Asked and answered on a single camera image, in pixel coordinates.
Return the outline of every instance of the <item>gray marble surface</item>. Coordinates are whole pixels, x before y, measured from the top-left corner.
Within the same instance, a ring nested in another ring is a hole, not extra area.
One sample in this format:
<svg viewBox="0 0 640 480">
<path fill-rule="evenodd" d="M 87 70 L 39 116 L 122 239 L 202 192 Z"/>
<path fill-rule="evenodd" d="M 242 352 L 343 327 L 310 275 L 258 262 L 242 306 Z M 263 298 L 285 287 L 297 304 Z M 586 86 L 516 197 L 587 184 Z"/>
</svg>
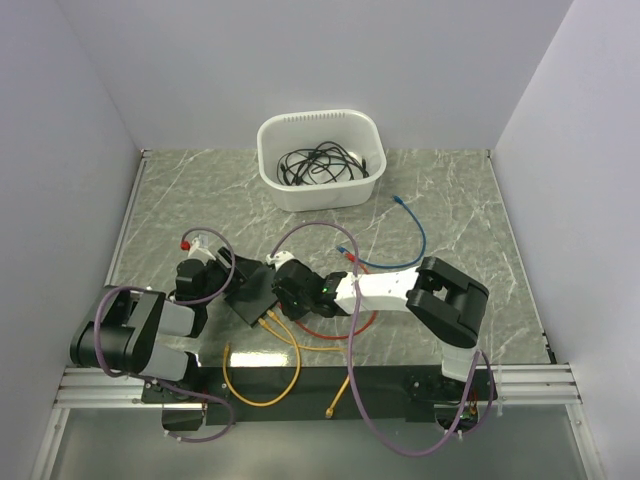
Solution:
<svg viewBox="0 0 640 480">
<path fill-rule="evenodd" d="M 397 194 L 421 219 L 427 231 L 427 254 L 452 263 L 489 288 L 480 347 L 490 354 L 492 363 L 549 363 L 486 152 L 391 150 L 387 159 L 387 171 L 365 204 L 292 214 L 277 209 L 271 201 L 258 174 L 254 150 L 153 151 L 145 160 L 115 283 L 171 290 L 175 266 L 184 259 L 180 235 L 195 225 L 223 232 L 239 255 L 264 259 L 291 227 L 305 220 L 328 220 L 355 234 L 365 259 L 405 262 L 419 252 L 420 233 L 411 217 L 391 199 Z M 324 275 L 350 268 L 334 248 L 346 245 L 344 240 L 329 228 L 308 227 L 285 245 Z M 291 347 L 259 326 L 250 329 L 222 300 L 212 302 L 209 315 L 199 338 L 159 336 L 160 341 L 198 353 L 204 365 L 220 365 L 228 341 L 233 366 L 290 365 L 295 360 Z M 330 335 L 347 333 L 349 328 L 347 318 L 310 316 L 305 321 Z M 290 325 L 301 343 L 331 343 Z M 381 313 L 357 337 L 355 350 L 356 364 L 360 365 L 440 361 L 434 335 L 410 314 L 400 312 Z M 344 362 L 339 352 L 303 352 L 304 365 Z"/>
</svg>

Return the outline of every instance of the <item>yellow cable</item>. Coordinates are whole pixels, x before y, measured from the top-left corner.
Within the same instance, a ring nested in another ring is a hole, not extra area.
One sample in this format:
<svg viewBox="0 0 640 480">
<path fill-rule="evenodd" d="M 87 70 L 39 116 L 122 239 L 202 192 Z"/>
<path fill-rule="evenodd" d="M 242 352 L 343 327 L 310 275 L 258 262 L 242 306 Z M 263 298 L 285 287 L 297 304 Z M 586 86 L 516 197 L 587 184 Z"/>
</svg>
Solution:
<svg viewBox="0 0 640 480">
<path fill-rule="evenodd" d="M 271 333 L 273 336 L 275 336 L 276 338 L 279 338 L 280 340 L 282 340 L 284 343 L 288 343 L 289 345 L 293 345 L 291 343 L 291 340 L 287 340 L 286 338 L 284 338 L 282 335 L 280 335 L 278 332 L 276 332 L 271 325 L 269 325 L 267 323 L 267 321 L 264 318 L 260 318 L 258 319 L 258 322 L 260 323 L 260 325 L 269 333 Z M 306 345 L 300 345 L 298 344 L 298 347 L 300 348 L 300 350 L 308 350 L 310 352 L 344 352 L 344 348 L 340 348 L 340 347 L 307 347 Z"/>
<path fill-rule="evenodd" d="M 252 407 L 270 407 L 271 405 L 275 405 L 276 403 L 278 403 L 280 400 L 282 400 L 284 397 L 286 397 L 289 392 L 291 391 L 291 389 L 293 388 L 293 386 L 296 384 L 296 382 L 298 381 L 298 377 L 300 376 L 300 368 L 301 368 L 301 358 L 300 358 L 300 346 L 298 345 L 298 342 L 296 342 L 296 337 L 293 336 L 293 333 L 291 333 L 291 330 L 289 330 L 281 321 L 280 318 L 273 313 L 271 310 L 267 310 L 267 315 L 269 315 L 274 322 L 276 322 L 278 325 L 280 325 L 280 327 L 287 332 L 287 334 L 289 335 L 289 337 L 291 338 L 291 342 L 293 344 L 293 348 L 295 348 L 296 350 L 296 373 L 294 373 L 293 378 L 291 379 L 291 383 L 289 383 L 289 386 L 287 388 L 284 389 L 284 391 L 278 395 L 276 398 L 274 398 L 273 400 L 270 400 L 268 402 L 252 402 L 251 400 L 248 400 L 246 398 L 244 398 L 242 395 L 240 395 L 235 388 L 233 388 L 233 385 L 231 385 L 231 380 L 229 380 L 229 375 L 227 373 L 227 362 L 229 361 L 229 353 L 231 352 L 231 345 L 227 343 L 227 345 L 224 347 L 224 357 L 222 359 L 222 375 L 224 375 L 224 381 L 226 382 L 227 386 L 229 387 L 229 390 L 231 390 L 231 393 L 233 393 L 238 400 L 246 403 L 247 405 L 251 405 Z"/>
<path fill-rule="evenodd" d="M 336 405 L 342 398 L 342 395 L 344 394 L 348 386 L 349 386 L 349 375 L 347 375 L 347 378 L 344 379 L 344 382 L 342 383 L 340 390 L 338 390 L 338 393 L 336 393 L 336 396 L 334 397 L 333 402 L 331 402 L 331 405 L 329 405 L 329 408 L 327 408 L 327 411 L 324 414 L 326 418 L 333 417 L 333 410 L 336 408 Z"/>
</svg>

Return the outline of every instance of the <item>blue ethernet cable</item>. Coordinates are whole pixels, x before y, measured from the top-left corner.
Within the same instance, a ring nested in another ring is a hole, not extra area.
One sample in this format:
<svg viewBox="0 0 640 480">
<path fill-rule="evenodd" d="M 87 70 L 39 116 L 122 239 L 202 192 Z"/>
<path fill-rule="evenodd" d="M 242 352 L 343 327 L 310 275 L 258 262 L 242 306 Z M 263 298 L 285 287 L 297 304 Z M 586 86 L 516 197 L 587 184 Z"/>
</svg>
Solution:
<svg viewBox="0 0 640 480">
<path fill-rule="evenodd" d="M 364 264 L 364 265 L 366 265 L 368 267 L 383 268 L 383 269 L 387 269 L 387 270 L 392 270 L 392 269 L 397 269 L 397 268 L 407 268 L 407 267 L 410 267 L 412 265 L 415 265 L 420 260 L 422 260 L 422 257 L 424 257 L 424 254 L 427 251 L 427 234 L 424 231 L 424 228 L 422 227 L 422 224 L 420 223 L 420 220 L 418 220 L 418 217 L 416 217 L 415 213 L 413 213 L 411 211 L 409 206 L 406 203 L 404 203 L 404 200 L 402 200 L 398 195 L 394 195 L 393 196 L 393 200 L 396 203 L 399 203 L 400 205 L 402 205 L 402 207 L 409 213 L 409 215 L 411 215 L 411 218 L 413 218 L 413 220 L 416 222 L 416 225 L 420 229 L 420 235 L 422 235 L 422 248 L 420 249 L 420 253 L 418 254 L 418 256 L 414 260 L 412 260 L 411 262 L 402 263 L 402 264 L 398 264 L 398 265 L 380 265 L 378 263 L 367 262 L 366 260 L 363 260 L 362 258 L 358 259 L 358 261 L 360 263 L 362 263 L 362 264 Z M 351 261 L 353 261 L 353 259 L 355 258 L 354 255 L 349 250 L 347 250 L 346 248 L 344 248 L 344 247 L 342 247 L 340 245 L 338 245 L 336 247 L 336 250 L 338 250 L 344 256 L 349 258 Z"/>
</svg>

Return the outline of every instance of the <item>cable bundle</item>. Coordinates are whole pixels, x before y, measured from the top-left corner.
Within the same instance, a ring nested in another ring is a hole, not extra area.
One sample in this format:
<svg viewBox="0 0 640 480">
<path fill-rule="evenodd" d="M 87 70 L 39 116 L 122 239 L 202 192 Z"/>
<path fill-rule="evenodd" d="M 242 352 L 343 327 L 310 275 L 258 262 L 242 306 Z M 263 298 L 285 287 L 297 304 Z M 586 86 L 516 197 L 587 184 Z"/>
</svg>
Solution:
<svg viewBox="0 0 640 480">
<path fill-rule="evenodd" d="M 278 181 L 288 186 L 358 180 L 358 172 L 359 178 L 369 176 L 366 159 L 359 162 L 342 145 L 330 141 L 322 142 L 316 148 L 300 148 L 285 153 L 278 160 L 277 167 Z"/>
</svg>

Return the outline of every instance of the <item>white wall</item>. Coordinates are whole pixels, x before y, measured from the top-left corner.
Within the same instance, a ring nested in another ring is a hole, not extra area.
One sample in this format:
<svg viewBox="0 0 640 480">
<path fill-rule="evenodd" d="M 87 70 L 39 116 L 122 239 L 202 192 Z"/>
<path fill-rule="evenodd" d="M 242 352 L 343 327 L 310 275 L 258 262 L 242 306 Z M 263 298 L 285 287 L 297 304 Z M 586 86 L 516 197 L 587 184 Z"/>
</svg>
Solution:
<svg viewBox="0 0 640 480">
<path fill-rule="evenodd" d="M 640 3 L 576 0 L 496 148 L 552 346 L 611 479 L 640 475 Z"/>
<path fill-rule="evenodd" d="M 0 477 L 27 478 L 139 152 L 53 0 L 0 2 Z"/>
<path fill-rule="evenodd" d="M 494 147 L 571 0 L 58 0 L 136 143 L 255 147 L 350 107 L 386 147 Z"/>
</svg>

